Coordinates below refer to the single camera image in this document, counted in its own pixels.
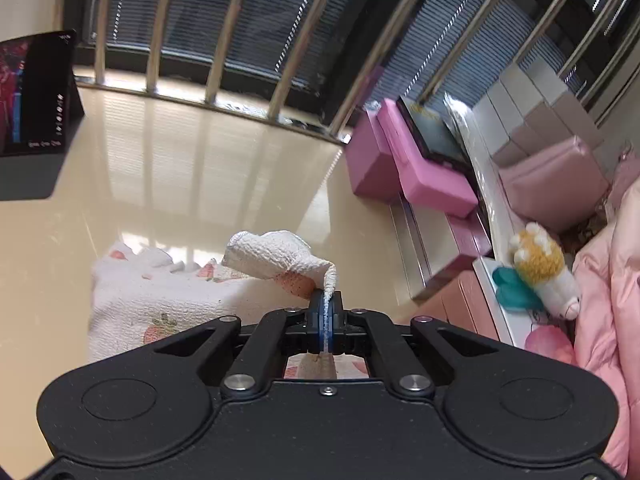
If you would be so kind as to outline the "dark pink box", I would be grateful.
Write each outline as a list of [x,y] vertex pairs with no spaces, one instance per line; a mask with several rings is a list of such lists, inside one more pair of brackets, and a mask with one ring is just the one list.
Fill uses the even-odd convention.
[[390,204],[400,194],[395,161],[378,114],[366,110],[345,148],[352,192],[363,198]]

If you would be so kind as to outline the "grey cardboard box top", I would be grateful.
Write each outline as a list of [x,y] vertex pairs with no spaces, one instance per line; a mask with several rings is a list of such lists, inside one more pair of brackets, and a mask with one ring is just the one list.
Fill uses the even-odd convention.
[[602,134],[593,119],[551,65],[538,56],[525,73],[573,136],[580,136],[590,148],[602,143]]

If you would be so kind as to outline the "black tablet on stand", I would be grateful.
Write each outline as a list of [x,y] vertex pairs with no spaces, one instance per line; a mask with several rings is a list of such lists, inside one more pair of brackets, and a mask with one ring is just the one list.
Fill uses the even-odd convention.
[[1,44],[1,180],[4,202],[45,200],[85,116],[73,74],[76,32]]

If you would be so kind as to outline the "metal window railing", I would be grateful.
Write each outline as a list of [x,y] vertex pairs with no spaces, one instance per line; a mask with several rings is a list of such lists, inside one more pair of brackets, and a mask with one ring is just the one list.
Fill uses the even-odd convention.
[[639,0],[65,0],[87,87],[337,138],[404,98],[474,105],[538,62],[603,118],[637,75]]

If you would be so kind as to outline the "pink cushion bag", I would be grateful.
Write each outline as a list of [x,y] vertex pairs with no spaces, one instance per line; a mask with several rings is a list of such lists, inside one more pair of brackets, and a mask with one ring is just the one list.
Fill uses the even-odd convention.
[[608,180],[585,142],[573,136],[499,170],[511,209],[560,234],[586,220]]

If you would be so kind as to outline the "plush alpaca toy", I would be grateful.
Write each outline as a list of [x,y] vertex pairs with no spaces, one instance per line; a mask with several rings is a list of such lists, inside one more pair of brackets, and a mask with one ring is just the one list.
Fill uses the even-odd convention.
[[498,304],[510,311],[546,311],[552,318],[575,321],[580,290],[565,263],[560,245],[539,223],[529,222],[509,240],[510,266],[498,266],[491,277]]

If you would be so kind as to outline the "light pink storage box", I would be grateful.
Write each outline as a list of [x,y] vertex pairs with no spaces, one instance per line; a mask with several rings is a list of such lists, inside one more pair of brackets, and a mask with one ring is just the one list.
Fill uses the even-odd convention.
[[463,271],[439,292],[424,301],[413,316],[430,316],[480,336],[512,344],[500,333],[480,282],[473,271]]

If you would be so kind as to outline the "pink puffy jacket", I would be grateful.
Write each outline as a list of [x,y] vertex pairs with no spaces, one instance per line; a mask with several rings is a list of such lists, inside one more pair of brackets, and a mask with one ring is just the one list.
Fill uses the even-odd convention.
[[625,192],[615,219],[578,252],[582,291],[575,337],[552,325],[531,332],[525,349],[600,377],[618,403],[603,458],[628,479],[639,477],[639,183]]

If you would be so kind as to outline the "grey cardboard box stack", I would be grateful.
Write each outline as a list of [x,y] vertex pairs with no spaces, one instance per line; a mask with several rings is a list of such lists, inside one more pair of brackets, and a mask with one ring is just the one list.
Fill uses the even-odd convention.
[[540,152],[544,138],[526,122],[504,83],[505,73],[489,87],[473,107],[473,118],[491,160],[509,167]]

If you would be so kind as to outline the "black flat box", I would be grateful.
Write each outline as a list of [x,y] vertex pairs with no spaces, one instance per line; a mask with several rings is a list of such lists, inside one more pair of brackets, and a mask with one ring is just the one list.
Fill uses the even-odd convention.
[[424,159],[462,174],[471,171],[468,156],[442,116],[405,96],[398,96],[396,104]]

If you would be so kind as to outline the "magenta foam block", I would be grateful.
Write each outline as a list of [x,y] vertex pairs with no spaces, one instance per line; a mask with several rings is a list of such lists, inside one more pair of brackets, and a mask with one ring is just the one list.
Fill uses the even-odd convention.
[[395,101],[385,99],[376,115],[397,167],[399,181],[410,204],[467,217],[478,199],[460,172],[425,159],[414,142]]

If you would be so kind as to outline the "white strawberry print garment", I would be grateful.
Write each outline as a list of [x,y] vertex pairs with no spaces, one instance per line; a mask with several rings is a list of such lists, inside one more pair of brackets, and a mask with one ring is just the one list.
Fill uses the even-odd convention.
[[116,356],[225,315],[246,325],[268,312],[333,296],[337,270],[288,231],[234,234],[220,260],[175,262],[167,252],[114,244],[92,269],[91,362]]

